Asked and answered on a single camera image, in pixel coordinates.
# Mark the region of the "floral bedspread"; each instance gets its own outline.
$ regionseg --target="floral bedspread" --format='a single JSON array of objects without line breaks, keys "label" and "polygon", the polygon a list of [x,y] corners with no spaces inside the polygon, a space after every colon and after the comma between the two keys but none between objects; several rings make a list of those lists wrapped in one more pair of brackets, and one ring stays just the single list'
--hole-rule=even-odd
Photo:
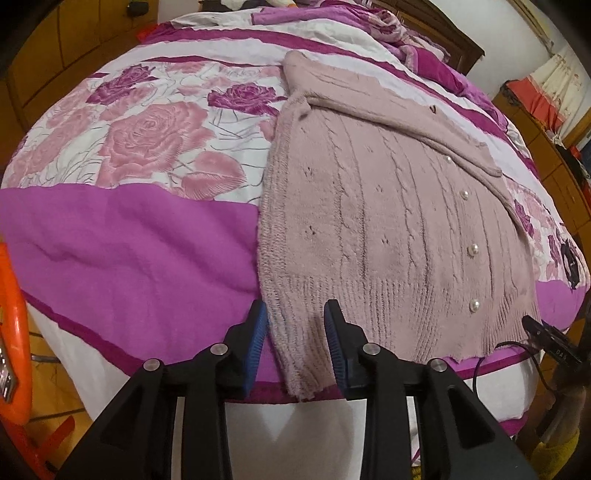
[{"label": "floral bedspread", "polygon": [[148,61],[95,75],[35,124],[4,186],[146,181],[256,203],[284,93],[277,66]]}]

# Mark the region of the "wooden headboard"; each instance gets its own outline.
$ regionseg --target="wooden headboard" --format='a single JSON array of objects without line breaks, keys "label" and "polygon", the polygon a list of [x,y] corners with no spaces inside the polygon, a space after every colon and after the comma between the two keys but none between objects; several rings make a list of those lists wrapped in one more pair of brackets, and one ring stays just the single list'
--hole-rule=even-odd
[{"label": "wooden headboard", "polygon": [[373,4],[390,10],[403,25],[440,44],[451,55],[447,64],[460,73],[468,73],[484,55],[484,50],[428,0],[374,0]]}]

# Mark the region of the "black cable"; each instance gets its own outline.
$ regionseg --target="black cable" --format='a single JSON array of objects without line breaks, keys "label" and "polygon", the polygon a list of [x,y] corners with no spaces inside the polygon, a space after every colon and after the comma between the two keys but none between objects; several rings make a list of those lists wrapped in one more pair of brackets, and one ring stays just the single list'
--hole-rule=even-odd
[{"label": "black cable", "polygon": [[[540,381],[542,382],[542,385],[545,386],[546,390],[551,391],[553,394],[556,394],[556,390],[551,388],[545,378],[544,378],[544,373],[542,372],[542,369],[540,368],[540,363],[538,362],[538,359],[535,357],[535,354],[537,353],[536,351],[532,350],[528,345],[524,345],[523,343],[519,343],[519,342],[501,342],[501,343],[497,343],[497,345],[495,346],[495,350],[497,348],[500,348],[502,346],[518,346],[521,347],[523,350],[525,350],[531,360],[534,363],[535,369],[538,371],[538,375],[540,376]],[[472,391],[474,392],[474,395],[476,395],[476,398],[478,398],[478,391],[476,389],[476,378],[478,377],[478,369],[480,368],[480,365],[482,364],[482,362],[485,360],[486,357],[480,357],[478,359],[478,363],[476,364],[476,366],[474,367],[474,375],[472,376]]]},{"label": "black cable", "polygon": [[478,369],[480,368],[480,365],[485,360],[485,358],[486,358],[485,356],[481,356],[478,359],[478,363],[474,367],[474,375],[472,376],[472,391],[474,392],[474,395],[476,396],[476,398],[478,398],[478,392],[476,390],[476,377],[478,376]]}]

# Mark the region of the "metal screw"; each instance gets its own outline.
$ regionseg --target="metal screw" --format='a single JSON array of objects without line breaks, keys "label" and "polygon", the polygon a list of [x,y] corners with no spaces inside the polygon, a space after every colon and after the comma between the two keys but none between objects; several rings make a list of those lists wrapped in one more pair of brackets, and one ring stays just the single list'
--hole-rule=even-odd
[{"label": "metal screw", "polygon": [[225,343],[216,343],[209,349],[214,355],[223,355],[228,351],[228,346]]},{"label": "metal screw", "polygon": [[447,370],[447,362],[441,358],[434,358],[429,362],[429,366],[436,372],[444,372]]},{"label": "metal screw", "polygon": [[148,372],[153,372],[157,370],[159,366],[160,360],[156,358],[150,358],[149,360],[146,360],[144,362],[144,370],[147,370]]},{"label": "metal screw", "polygon": [[366,343],[363,346],[363,351],[368,355],[377,355],[381,348],[377,343]]}]

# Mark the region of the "pink rose print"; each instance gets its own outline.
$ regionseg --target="pink rose print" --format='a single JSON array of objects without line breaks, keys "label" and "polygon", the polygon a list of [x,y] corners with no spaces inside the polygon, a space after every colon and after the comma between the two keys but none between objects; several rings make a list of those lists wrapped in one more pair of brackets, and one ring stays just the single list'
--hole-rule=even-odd
[{"label": "pink rose print", "polygon": [[552,260],[554,260],[556,267],[558,267],[558,263],[561,259],[560,251],[558,250],[558,245],[554,235],[548,235],[548,245],[550,246],[550,256],[552,257]]},{"label": "pink rose print", "polygon": [[114,121],[99,155],[96,185],[112,187],[129,177],[148,178],[155,171],[172,169],[177,157],[200,148],[213,138],[202,127],[207,112],[194,103],[153,103],[138,115]]},{"label": "pink rose print", "polygon": [[94,109],[85,106],[75,110],[68,119],[51,132],[39,145],[32,150],[26,174],[43,170],[56,159],[60,151],[74,138],[85,132],[92,123],[91,114]]},{"label": "pink rose print", "polygon": [[155,91],[156,87],[151,85],[144,85],[131,89],[129,95],[124,96],[123,98],[120,98],[110,104],[105,109],[105,111],[101,113],[99,119],[105,120],[107,122],[116,120]]},{"label": "pink rose print", "polygon": [[261,68],[261,77],[281,77],[281,69],[275,65],[267,65]]},{"label": "pink rose print", "polygon": [[263,120],[259,122],[259,128],[261,129],[262,136],[265,137],[265,140],[268,142],[272,142],[273,138],[275,138],[275,124],[277,120],[273,117],[270,120]]},{"label": "pink rose print", "polygon": [[246,182],[242,166],[232,157],[219,152],[202,152],[193,161],[194,173],[183,177],[184,196],[193,200],[210,200],[231,192]]},{"label": "pink rose print", "polygon": [[15,155],[8,186],[18,186],[26,175],[37,173],[54,161],[71,140],[84,133],[91,125],[93,110],[90,106],[75,110],[36,147]]},{"label": "pink rose print", "polygon": [[47,128],[55,128],[62,123],[74,108],[84,103],[89,94],[90,90],[87,87],[86,80],[84,80],[46,112]]},{"label": "pink rose print", "polygon": [[28,158],[32,152],[27,152],[21,156],[21,158],[14,160],[10,165],[12,168],[12,173],[8,177],[6,182],[6,186],[9,188],[16,188],[19,186],[22,178],[25,176],[25,172],[27,170],[27,163]]},{"label": "pink rose print", "polygon": [[178,92],[185,96],[204,96],[214,87],[226,88],[233,85],[234,82],[226,77],[214,77],[205,81],[202,85],[183,85],[178,87]]},{"label": "pink rose print", "polygon": [[555,280],[558,278],[558,267],[556,266],[556,264],[549,262],[548,265],[546,265],[546,280]]},{"label": "pink rose print", "polygon": [[114,101],[129,95],[132,87],[139,82],[157,80],[150,73],[154,68],[142,67],[141,65],[132,65],[126,68],[116,79],[102,83],[95,92],[88,97],[86,103],[99,103],[101,105],[110,105]]},{"label": "pink rose print", "polygon": [[277,97],[273,87],[262,87],[252,82],[233,85],[224,93],[212,90],[207,96],[209,106],[228,108],[250,115],[277,116],[279,110],[268,103],[280,100],[286,100],[286,98]]},{"label": "pink rose print", "polygon": [[166,71],[168,73],[198,73],[203,69],[203,66],[206,63],[208,63],[208,61],[185,61],[182,63],[173,63],[172,65],[166,67]]}]

